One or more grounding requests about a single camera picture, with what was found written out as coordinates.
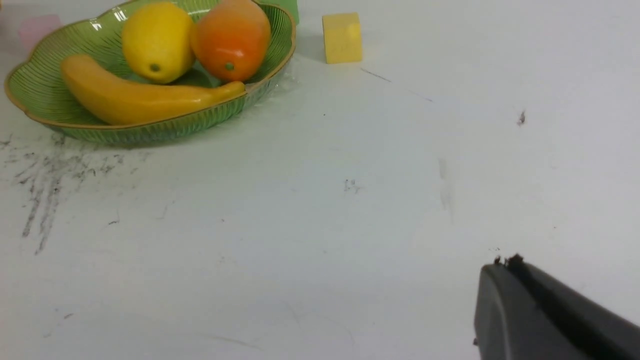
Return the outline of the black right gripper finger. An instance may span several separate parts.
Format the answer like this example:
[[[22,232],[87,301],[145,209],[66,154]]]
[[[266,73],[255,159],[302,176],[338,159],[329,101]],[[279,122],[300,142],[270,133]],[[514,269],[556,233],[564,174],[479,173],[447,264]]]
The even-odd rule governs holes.
[[[480,269],[482,360],[637,360],[640,328],[515,254]]]

